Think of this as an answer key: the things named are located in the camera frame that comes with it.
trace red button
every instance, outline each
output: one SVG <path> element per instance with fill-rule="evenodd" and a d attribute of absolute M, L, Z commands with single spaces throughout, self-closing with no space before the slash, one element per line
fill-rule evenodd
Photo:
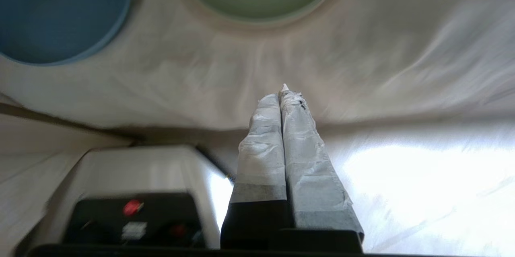
<path fill-rule="evenodd" d="M 124 215 L 134 216 L 136 213 L 138 213 L 141 208 L 143 207 L 143 203 L 138 200 L 130 200 L 127 204 L 124 206 Z"/>

